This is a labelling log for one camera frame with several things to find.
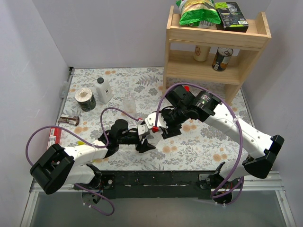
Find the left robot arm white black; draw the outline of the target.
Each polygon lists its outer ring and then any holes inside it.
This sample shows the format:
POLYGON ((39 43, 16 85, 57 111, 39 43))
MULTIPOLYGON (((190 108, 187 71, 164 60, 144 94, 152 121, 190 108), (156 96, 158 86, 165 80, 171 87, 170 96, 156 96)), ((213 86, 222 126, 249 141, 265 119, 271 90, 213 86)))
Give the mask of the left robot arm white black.
POLYGON ((79 183, 87 189, 97 189, 102 183, 102 173, 92 164, 93 160, 113 155, 121 144, 135 145, 140 153, 155 149, 146 136, 158 130, 158 127, 142 120, 136 128, 129 129, 126 120, 118 119, 91 146, 63 148, 59 144, 51 145, 32 165, 30 174, 46 194, 58 191, 65 184, 79 183))

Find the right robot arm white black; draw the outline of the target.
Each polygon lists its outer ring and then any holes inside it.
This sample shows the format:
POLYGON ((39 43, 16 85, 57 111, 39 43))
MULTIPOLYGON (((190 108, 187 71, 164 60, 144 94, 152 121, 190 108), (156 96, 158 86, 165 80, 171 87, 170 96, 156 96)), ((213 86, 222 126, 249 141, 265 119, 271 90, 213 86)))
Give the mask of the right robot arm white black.
POLYGON ((200 88, 198 95, 193 95, 186 87, 187 83, 171 86, 163 95, 174 107, 162 115, 168 126, 163 131, 163 138, 172 137, 172 130, 188 119, 199 120, 224 133, 239 145, 236 160, 222 162, 215 173, 203 180, 210 187, 227 187, 231 181, 252 175, 265 179, 284 143, 280 135, 270 136, 252 127, 237 117, 231 107, 218 95, 200 88))

